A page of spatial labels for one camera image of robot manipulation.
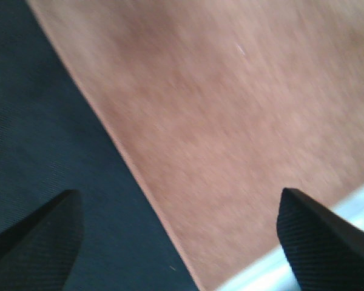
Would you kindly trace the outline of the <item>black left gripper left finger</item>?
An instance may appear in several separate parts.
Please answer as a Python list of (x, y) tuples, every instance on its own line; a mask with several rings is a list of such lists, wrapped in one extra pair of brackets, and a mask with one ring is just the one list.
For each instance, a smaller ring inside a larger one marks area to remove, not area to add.
[(0, 233), (0, 290), (62, 290), (83, 241), (81, 194), (65, 190)]

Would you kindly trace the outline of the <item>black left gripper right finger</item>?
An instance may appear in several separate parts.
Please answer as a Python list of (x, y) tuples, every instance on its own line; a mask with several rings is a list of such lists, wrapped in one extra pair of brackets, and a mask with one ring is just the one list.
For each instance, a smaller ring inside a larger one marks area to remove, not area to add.
[(284, 188), (277, 236), (302, 290), (364, 290), (364, 232), (298, 189)]

